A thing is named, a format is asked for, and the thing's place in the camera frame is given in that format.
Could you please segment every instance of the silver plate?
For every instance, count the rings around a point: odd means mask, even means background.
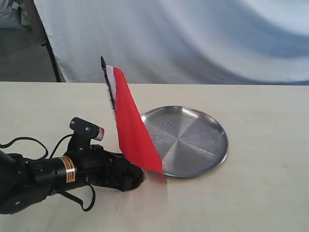
[[[226,132],[206,113],[184,106],[164,106],[141,118],[162,158],[166,175],[201,175],[226,158]]]

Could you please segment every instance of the white table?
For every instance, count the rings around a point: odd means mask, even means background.
[[[309,231],[309,87],[130,85],[141,113],[185,105],[208,113],[225,128],[229,155],[198,178],[151,176],[129,192],[97,187],[84,213],[60,195],[0,216],[1,232],[307,232]],[[0,142],[18,136],[41,140],[51,151],[79,116],[105,128],[101,144],[119,151],[104,84],[0,83]],[[64,143],[57,153],[66,149]],[[32,142],[5,152],[30,158]],[[88,187],[71,193],[90,202]]]

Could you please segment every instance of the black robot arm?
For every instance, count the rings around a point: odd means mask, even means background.
[[[0,214],[17,213],[54,194],[61,194],[80,204],[84,211],[89,211],[95,202],[93,185],[127,191],[143,182],[141,168],[126,160],[123,154],[90,144],[91,139],[102,140],[104,129],[77,117],[71,121],[70,128],[74,133],[64,137],[71,136],[71,139],[62,157],[53,158],[53,155],[64,138],[49,159],[46,159],[47,151],[42,158],[35,160],[0,151]],[[21,139],[28,138],[17,138],[9,145]],[[82,200],[67,192],[83,186],[90,186],[93,192],[92,202],[87,208]]]

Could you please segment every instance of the floor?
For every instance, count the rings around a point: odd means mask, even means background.
[[[31,30],[0,29],[0,81],[56,81],[46,47]]]

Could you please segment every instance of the metal stand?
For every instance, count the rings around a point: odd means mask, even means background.
[[[42,43],[41,46],[46,46],[46,49],[47,49],[48,54],[49,54],[50,61],[52,63],[53,69],[54,69],[54,74],[55,74],[55,77],[56,77],[56,81],[57,82],[61,82],[60,74],[59,74],[59,70],[58,70],[58,66],[57,66],[57,62],[56,62],[56,59],[55,59],[52,47],[51,47],[51,45],[49,43],[49,40],[48,40],[48,37],[47,37],[47,34],[46,34],[46,31],[45,31],[44,27],[43,27],[43,32],[44,32],[45,42]]]

